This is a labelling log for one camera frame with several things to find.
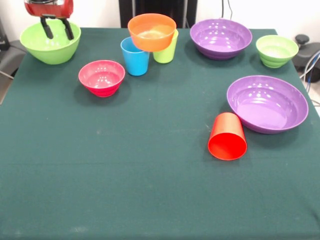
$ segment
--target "blue cup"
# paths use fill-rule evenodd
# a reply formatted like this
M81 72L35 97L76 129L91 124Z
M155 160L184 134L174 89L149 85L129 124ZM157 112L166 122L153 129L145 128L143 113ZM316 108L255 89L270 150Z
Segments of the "blue cup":
M148 71L150 53L137 48L131 37L123 39L120 46L128 73L133 76L145 74Z

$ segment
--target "bowl rim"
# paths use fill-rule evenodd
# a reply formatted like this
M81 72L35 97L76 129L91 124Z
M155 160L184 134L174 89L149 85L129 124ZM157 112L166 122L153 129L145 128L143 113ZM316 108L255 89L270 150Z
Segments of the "bowl rim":
M97 63L97 62L114 63L114 64L120 66L120 68L122 69L122 75L121 75L120 78L119 78L120 80L117 81L116 83L114 83L113 85L107 86L107 87L91 87L91 86L88 86L87 84L84 84L83 81L81 80L81 77L80 77L81 72L84 71L84 68L85 68L85 67L87 67L87 66L89 66L89 65L91 65L91 64L93 64L93 63ZM90 89L108 89L108 88L112 88L112 87L116 86L117 84L120 84L120 83L124 80L125 75L126 75L126 70L125 70L125 68L124 68L119 62L117 62L117 61L112 61L112 60L106 60L106 59L100 59L100 60L95 60L95 61L88 62L86 65L84 65L84 66L80 69L80 71L79 71L79 73L78 73L78 79L79 79L80 83L81 83L82 85L84 85L85 87L87 87L87 88L90 88Z
M161 37L157 37L157 38L147 38L147 37L143 37L143 36L139 36L137 34L135 34L132 30L131 30L131 27L130 27L130 24L132 23L133 19L137 19L137 18L142 18L144 16L147 16L147 15L160 15L164 18L167 18L167 19L170 19L173 23L174 23L174 28L173 28L173 31L171 31L169 34L167 35L164 35L164 36L161 36ZM164 39L164 38L167 38L168 36L171 36L172 34L175 34L175 30L177 29L177 23L175 20L173 20L171 17L167 16L167 15L164 15L164 14L160 14L160 13L142 13L142 14L139 14L139 15L136 15L134 16L133 18L131 18L127 24L127 28L128 28L128 31L130 33L130 35L134 35L136 36L137 38L140 38L140 39L144 39L144 40L157 40L157 39Z
M251 121L248 121L247 119L245 119L243 116L239 116L237 111L234 109L234 107L230 104L230 101L229 101L229 91L231 89L231 87L236 83L236 82L239 82L239 81L242 81L243 79L247 79L247 78L251 78L251 77L263 77L263 78L270 78L270 79L273 79L275 81L278 81L278 82L282 82L284 84L286 84L287 86L291 87L292 89L298 91L298 93L302 96L302 99L303 99L303 103L306 105L306 113L305 113L305 116L303 117L302 120L300 120L299 122L297 122L296 124L292 125L292 126L289 126L289 127L283 127L283 128L271 128L271 127L262 127L262 126L259 126L255 123L252 123ZM230 106L230 108L232 109L232 111L240 118L240 119L243 119L244 121L246 121L248 124L251 124L253 126L256 126L258 128L261 128L261 129L264 129L264 130L269 130L269 131L287 131L287 130L290 130L290 129L293 129L297 126L299 126L300 124L302 124L306 118L308 117L309 115L309 104L308 104L308 101L306 99L306 97L302 94L302 92L297 89L295 86L293 86L291 83L285 81L285 80L282 80L280 78L277 78L277 77L274 77L274 76L268 76L268 75L248 75L248 76L244 76L244 77L241 77L237 80L235 80L233 83L230 84L230 86L228 87L227 91L226 91L226 100Z
M48 19L46 22L48 23L48 22L54 22L54 21L58 22L58 21L60 21L60 20L59 20L59 19ZM29 28L31 28L31 27L33 27L33 26L36 26L36 25L41 25L41 22L37 22L37 23L32 24L32 25L28 26L27 28L25 28L25 29L22 31L22 33L20 34L20 36L19 36L19 41L20 41L20 43L21 43L26 49L32 50L32 51L37 51L37 52L52 52L52 51L57 51L57 50L61 50L61 49L68 48L69 46L73 45L74 43L76 43L76 42L79 40L79 38L80 38L80 36L81 36L81 33L82 33L82 32L81 32L81 28L80 28L77 24L75 24L75 23L72 22L72 21L69 21L69 23L70 23L70 25L74 25L74 26L79 30L79 35L78 35L77 37L75 37L73 40L70 40L70 42L69 42L67 45L65 45L65 46L63 46L63 47L61 47L61 48L58 48L58 49L37 49L37 48L28 47L28 46L26 46L26 45L23 43L23 41L21 40L22 35L23 35Z
M230 50L224 50L224 51L215 51L215 50L208 49L208 48L206 48L206 47L204 47L204 46L201 46L200 44L198 44L198 43L195 41L194 37L192 36L192 31L193 31L193 29L194 29L197 25L199 25L199 24L201 24L201 23L203 23L203 22L209 22L209 21L212 21L212 20L213 20L213 21L226 21L226 22L231 22L231 23L235 23L235 24L237 24L237 25L240 25L240 26L244 27L244 28L247 29L248 32L249 32L250 41L249 41L248 44L246 44L244 47L241 47L241 48L239 48L239 49L237 49L237 50L232 50L232 49L230 49ZM225 19L225 18L209 18L209 19L205 19L205 20L202 20L202 21L198 21L196 24L194 24L194 25L190 28L189 34L190 34L190 37L191 37L192 41L193 41L197 46L199 46L200 48L206 49L206 50L208 50L208 51L211 51L211 52L216 52L216 53L235 53L235 52L238 52L238 51L242 51L243 49L247 48L247 47L251 44L251 42L252 42L252 40L253 40L253 35L252 35L252 32L250 31L249 28L247 28L246 26L244 26L243 24L241 24L241 23L239 23L239 22L237 22L237 21L232 21L232 20Z
M275 38L278 38L278 39L284 39L284 40L287 40L289 42L294 43L295 53L291 54L290 56L286 56L286 57L274 57L274 56L265 54L263 51L261 51L261 48L258 47L258 43L261 42L264 38L268 38L268 37L275 37ZM264 36L259 37L255 42L255 47L259 51L259 53L261 53L263 55L266 55L266 56L268 56L270 58L275 58L275 59L292 59L299 52L299 46L295 41L293 41L292 39L290 39L288 37L284 37L284 36L277 35L277 34L268 34L268 35L264 35Z

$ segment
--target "cup rim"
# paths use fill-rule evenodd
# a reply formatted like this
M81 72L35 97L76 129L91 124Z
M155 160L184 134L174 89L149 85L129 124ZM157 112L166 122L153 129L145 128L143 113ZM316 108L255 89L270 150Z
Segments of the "cup rim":
M178 38L178 36L179 36L179 31L177 29L175 29L174 33L173 33L172 40Z
M225 157L218 156L214 151L212 151L212 149L210 148L210 145L211 145L212 141L214 141L214 139L215 139L216 137L218 137L218 136L220 136L220 135L224 135L224 134L234 135L234 136L236 136L237 138L239 138L239 139L242 140L242 142L244 143L244 149L243 149L243 152L242 152L241 155L236 156L236 157L234 157L234 158L225 158ZM236 133L233 133L233 132L220 132L220 133L218 133L217 135L214 135L213 137L211 137L211 138L209 139L208 144L207 144L207 148L208 148L209 153L210 153L212 156L214 156L215 158L219 159L219 160L223 160L223 161L234 161L234 160L237 160L237 159L242 158L242 157L246 154L246 152L247 152L247 150L248 150L248 144L247 144L247 141L246 141L243 137L239 136L239 135L236 134Z
M127 52L127 53L130 53L130 54L141 54L141 53L143 53L143 52L146 52L146 51L143 51L143 50L141 50L140 48L137 48L137 49L139 49L140 51L129 51L129 50L126 50L124 47L123 47L123 42L124 41L126 41L126 40L128 40L128 39L131 39L131 41L132 41L132 37L131 36L128 36L128 37L126 37L125 39L123 39L122 41L121 41L121 43L120 43L120 47L121 47L121 49L123 50L123 51L125 51L125 52Z

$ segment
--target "white wall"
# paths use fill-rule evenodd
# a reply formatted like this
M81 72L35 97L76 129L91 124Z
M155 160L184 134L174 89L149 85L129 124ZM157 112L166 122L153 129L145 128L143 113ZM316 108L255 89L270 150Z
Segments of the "white wall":
M70 21L80 27L120 28L118 0L73 0ZM0 18L9 41L19 39L28 26L40 22L25 9L23 0L0 0Z
M306 34L320 42L320 0L229 0L232 20L250 29L276 29L279 35L294 38ZM198 0L196 21L221 17L221 0ZM230 17L224 0L224 18Z
M80 27L120 27L118 0L73 0L70 20ZM224 0L225 14L230 12ZM312 42L320 42L320 0L230 0L232 19L251 29L272 28L279 35L294 38L307 34ZM221 17L221 0L198 0L196 21ZM30 16L23 0L0 0L0 18L10 41L39 18Z

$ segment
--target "orange bowl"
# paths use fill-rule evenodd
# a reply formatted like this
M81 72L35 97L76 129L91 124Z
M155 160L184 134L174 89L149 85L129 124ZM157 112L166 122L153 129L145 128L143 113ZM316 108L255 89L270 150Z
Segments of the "orange bowl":
M172 18L158 13L137 15L128 23L134 45L145 52L158 52L169 47L176 28Z

